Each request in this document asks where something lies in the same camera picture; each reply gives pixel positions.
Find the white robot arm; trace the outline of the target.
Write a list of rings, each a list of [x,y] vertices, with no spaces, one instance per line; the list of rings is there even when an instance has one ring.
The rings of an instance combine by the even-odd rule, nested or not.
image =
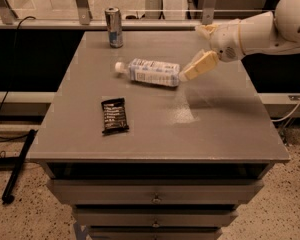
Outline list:
[[[179,73],[189,81],[222,62],[251,54],[292,55],[300,53],[300,0],[280,0],[274,12],[265,12],[223,24],[198,25],[195,31],[208,41]]]

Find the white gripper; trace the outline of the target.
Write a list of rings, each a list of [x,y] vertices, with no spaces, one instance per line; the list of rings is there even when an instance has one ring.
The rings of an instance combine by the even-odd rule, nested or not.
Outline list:
[[[240,23],[239,19],[235,19],[223,24],[196,26],[196,33],[205,40],[210,40],[210,48],[213,51],[200,50],[181,70],[179,80],[190,81],[214,69],[219,59],[223,62],[241,60],[244,52],[240,41]]]

